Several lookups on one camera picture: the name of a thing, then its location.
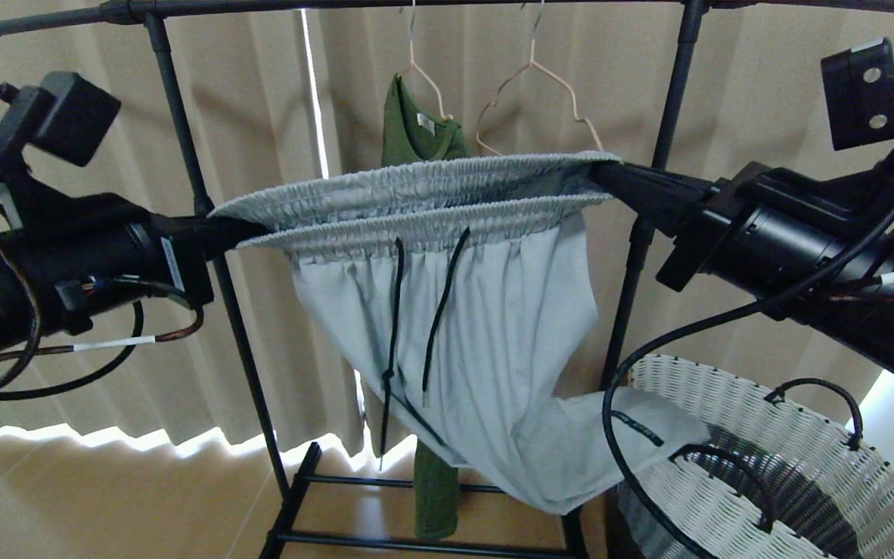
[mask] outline basket handle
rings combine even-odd
[[[858,407],[858,401],[856,401],[854,399],[854,396],[851,396],[851,393],[847,392],[844,387],[833,384],[829,382],[829,380],[824,379],[795,379],[772,390],[769,395],[764,397],[764,399],[766,402],[770,402],[772,404],[785,402],[785,392],[788,392],[788,389],[790,388],[794,388],[802,384],[815,384],[817,386],[822,386],[823,388],[829,388],[833,390],[833,392],[838,393],[841,398],[844,398],[845,402],[847,402],[847,406],[851,408],[851,420],[854,421],[854,434],[852,434],[851,437],[847,439],[847,448],[851,450],[860,449],[861,432],[863,431],[863,429],[865,429],[865,424],[863,424],[863,422],[861,421],[861,409],[860,407]]]
[[[763,530],[766,533],[771,533],[772,528],[774,527],[774,518],[778,517],[777,509],[774,507],[774,498],[771,493],[766,489],[764,482],[758,477],[758,474],[754,473],[754,470],[751,470],[751,467],[747,466],[744,460],[741,457],[736,456],[734,453],[728,453],[726,450],[717,449],[716,446],[710,445],[685,445],[677,450],[674,454],[671,454],[670,459],[674,461],[677,457],[687,456],[688,454],[693,453],[701,453],[707,454],[707,456],[711,457],[719,457],[719,459],[724,459],[729,461],[733,466],[737,467],[738,470],[741,470],[745,475],[747,475],[758,489],[761,491],[761,500],[763,500],[764,505],[761,506],[761,517],[758,520],[757,527],[760,530]]]

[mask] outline white wicker basket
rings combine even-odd
[[[643,358],[631,385],[712,425],[711,445],[744,457],[776,502],[779,521],[769,534],[755,525],[755,491],[721,460],[680,459],[639,473],[650,497],[707,550],[740,558],[894,559],[894,473],[865,442],[848,448],[851,432],[841,425],[791,401],[768,402],[765,387],[677,357]],[[645,556],[691,556],[627,484],[619,500]]]

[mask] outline floor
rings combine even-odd
[[[231,448],[215,436],[176,449],[118,436],[99,443],[70,434],[2,434],[0,558],[255,558],[280,496],[263,445],[244,446]],[[348,460],[333,443],[324,449],[320,474],[376,474],[373,457]],[[292,473],[298,457],[286,456]],[[409,478],[411,453],[384,466],[377,475]],[[412,506],[411,492],[403,489],[314,486],[296,527],[409,537]],[[452,539],[561,546],[559,519],[506,495],[465,495],[460,518]],[[606,557],[601,499],[586,505],[582,525],[590,555]],[[289,544],[284,553],[313,559],[375,556],[454,557],[308,544]]]

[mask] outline drawstring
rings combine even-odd
[[[450,294],[451,283],[454,283],[454,272],[457,270],[457,261],[461,257],[461,250],[464,248],[465,241],[471,236],[471,227],[465,227],[464,233],[461,234],[461,240],[457,241],[457,247],[454,247],[454,254],[450,257],[450,263],[447,265],[447,282],[444,283],[444,293],[440,294],[440,304],[437,305],[437,314],[433,315],[433,326],[430,327],[430,337],[426,340],[426,360],[423,362],[423,407],[430,402],[427,389],[430,385],[430,362],[433,361],[433,338],[437,335],[437,328],[440,326],[440,318],[443,318],[444,308],[447,307],[447,296]]]
[[[405,248],[401,238],[395,238],[395,252],[398,252],[398,270],[395,273],[395,298],[391,304],[391,341],[388,343],[388,368],[382,373],[382,389],[384,390],[384,411],[382,414],[382,442],[379,452],[379,470],[383,469],[384,452],[388,442],[388,411],[391,406],[391,377],[395,376],[395,340],[398,340],[398,304],[402,297],[402,275],[405,272]]]

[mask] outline light under curtain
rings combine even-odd
[[[0,18],[96,3],[0,1]],[[394,8],[308,13],[333,174],[379,167],[387,85],[408,64],[408,15]],[[479,111],[501,79],[526,61],[535,16],[535,6],[520,10],[516,4],[418,8],[416,57],[471,145]],[[574,86],[580,112],[596,124],[605,148],[630,162],[650,162],[680,18],[681,7],[671,3],[588,3],[549,5],[540,23],[536,59]],[[167,25],[214,202],[319,176],[298,12],[180,18]],[[894,16],[791,6],[713,10],[696,47],[668,170],[716,179],[756,159],[827,178],[870,166],[885,146],[831,149],[819,61],[876,36],[890,36],[894,43]],[[36,176],[72,195],[114,191],[153,211],[191,212],[191,191],[146,32],[99,24],[0,39],[1,81],[35,84],[52,70],[80,71],[122,99],[123,109],[89,167],[71,167],[31,150]],[[408,86],[420,105],[436,107],[433,92],[415,75]],[[594,144],[588,130],[571,119],[564,91],[540,75],[508,86],[482,132],[494,148],[513,155]],[[598,384],[634,215],[613,201],[586,210],[585,218],[599,319],[558,384],[562,397],[591,392]],[[681,294],[657,284],[653,274],[670,247],[666,238],[656,239],[625,350],[747,300],[712,277],[698,277]],[[228,258],[279,445],[288,449],[333,432],[349,453],[357,452],[362,420],[354,375],[303,311],[287,261],[269,250]],[[146,301],[146,308],[146,332],[189,320],[187,312],[164,301]],[[97,319],[88,337],[113,339],[129,329],[130,314],[123,309]],[[822,334],[760,316],[678,341],[666,352],[769,386],[822,377],[858,398],[878,373]],[[38,358],[16,387],[72,378],[107,358]],[[847,416],[840,401],[824,392],[804,390],[795,399],[833,418]],[[380,417],[377,400],[366,400],[369,417]],[[210,305],[198,335],[141,347],[103,382],[45,401],[0,404],[0,425],[34,429],[58,422],[79,432],[118,425],[132,436],[163,428],[173,442],[212,427],[223,428],[233,443],[259,433],[219,304]],[[404,435],[398,428],[398,438]]]

